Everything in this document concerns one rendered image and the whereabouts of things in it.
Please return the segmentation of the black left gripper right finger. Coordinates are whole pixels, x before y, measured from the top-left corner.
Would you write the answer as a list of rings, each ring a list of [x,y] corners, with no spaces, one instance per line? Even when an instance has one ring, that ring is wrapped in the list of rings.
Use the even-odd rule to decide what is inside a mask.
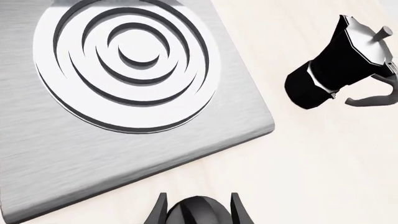
[[[237,193],[231,194],[230,209],[231,209],[231,218],[233,224],[254,224],[249,214],[247,213],[239,197],[239,194]]]

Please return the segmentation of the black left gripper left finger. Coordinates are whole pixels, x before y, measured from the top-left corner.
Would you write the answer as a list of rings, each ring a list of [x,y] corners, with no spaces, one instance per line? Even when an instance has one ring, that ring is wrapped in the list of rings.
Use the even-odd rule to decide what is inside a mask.
[[[151,213],[145,220],[144,224],[165,224],[167,219],[167,209],[167,194],[160,193]]]

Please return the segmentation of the round black stove knob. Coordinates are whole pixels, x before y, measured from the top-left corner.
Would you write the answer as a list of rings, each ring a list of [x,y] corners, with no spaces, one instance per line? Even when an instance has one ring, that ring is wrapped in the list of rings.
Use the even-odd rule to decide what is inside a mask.
[[[231,214],[215,199],[194,196],[174,205],[165,224],[233,224]]]

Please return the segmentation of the flat stove plate with rings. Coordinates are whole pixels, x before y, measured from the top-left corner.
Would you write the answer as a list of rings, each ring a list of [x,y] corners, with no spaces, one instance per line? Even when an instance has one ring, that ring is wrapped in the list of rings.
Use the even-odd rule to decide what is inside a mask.
[[[0,0],[6,224],[274,126],[212,0]]]

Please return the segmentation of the black moka pot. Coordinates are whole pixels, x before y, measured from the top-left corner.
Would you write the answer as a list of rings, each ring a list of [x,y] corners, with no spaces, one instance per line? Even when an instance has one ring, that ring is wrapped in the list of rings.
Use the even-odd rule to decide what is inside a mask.
[[[354,17],[341,15],[324,50],[287,76],[285,92],[294,104],[310,110],[335,98],[343,87],[372,77],[390,85],[392,92],[360,100],[348,98],[345,103],[355,107],[398,103],[398,67],[384,40],[392,34],[387,26],[374,32]]]

